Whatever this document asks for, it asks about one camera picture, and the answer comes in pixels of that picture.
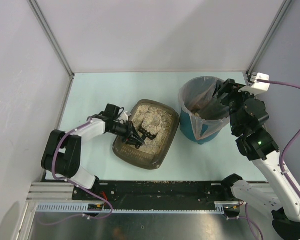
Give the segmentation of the black litter scoop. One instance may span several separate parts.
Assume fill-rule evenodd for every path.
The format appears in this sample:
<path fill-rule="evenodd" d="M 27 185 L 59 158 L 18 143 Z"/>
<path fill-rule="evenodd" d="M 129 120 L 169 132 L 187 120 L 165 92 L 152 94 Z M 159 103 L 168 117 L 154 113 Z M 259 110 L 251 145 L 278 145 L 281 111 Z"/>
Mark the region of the black litter scoop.
<path fill-rule="evenodd" d="M 151 141 L 153 141 L 157 137 L 157 135 L 158 135 L 157 133 L 156 134 L 150 133 L 149 131 L 147 131 L 141 125 L 138 128 L 138 132 L 141 133 L 141 139 L 142 139 L 142 143 L 143 144 L 146 143 L 146 139 L 150 139 Z"/>

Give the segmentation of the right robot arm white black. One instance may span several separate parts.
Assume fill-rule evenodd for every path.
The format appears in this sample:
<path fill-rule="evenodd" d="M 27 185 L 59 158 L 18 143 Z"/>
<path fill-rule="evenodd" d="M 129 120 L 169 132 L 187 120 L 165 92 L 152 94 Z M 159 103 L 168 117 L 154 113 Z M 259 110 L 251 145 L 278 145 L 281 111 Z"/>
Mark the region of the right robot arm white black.
<path fill-rule="evenodd" d="M 271 220 L 272 227 L 284 240 L 300 240 L 300 185 L 297 183 L 279 146 L 264 128 L 269 119 L 266 105 L 256 95 L 267 92 L 268 80 L 256 79 L 242 85 L 233 79 L 221 83 L 214 97 L 228 107 L 231 133 L 241 155 L 263 174 L 275 193 L 271 198 L 232 174 L 222 181 L 232 199 L 245 202 Z"/>

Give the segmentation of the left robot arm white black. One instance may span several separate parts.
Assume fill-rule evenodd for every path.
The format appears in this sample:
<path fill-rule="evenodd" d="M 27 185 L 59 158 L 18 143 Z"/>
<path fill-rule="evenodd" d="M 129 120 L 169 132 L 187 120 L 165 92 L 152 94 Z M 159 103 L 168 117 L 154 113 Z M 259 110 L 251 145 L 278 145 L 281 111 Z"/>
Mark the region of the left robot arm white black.
<path fill-rule="evenodd" d="M 89 116 L 86 122 L 68 132 L 53 130 L 48 138 L 41 167 L 52 173 L 56 180 L 91 190 L 99 180 L 81 166 L 82 145 L 110 133 L 125 144 L 137 148 L 145 144 L 129 120 L 130 113 L 123 107 L 107 104 L 104 111 Z"/>

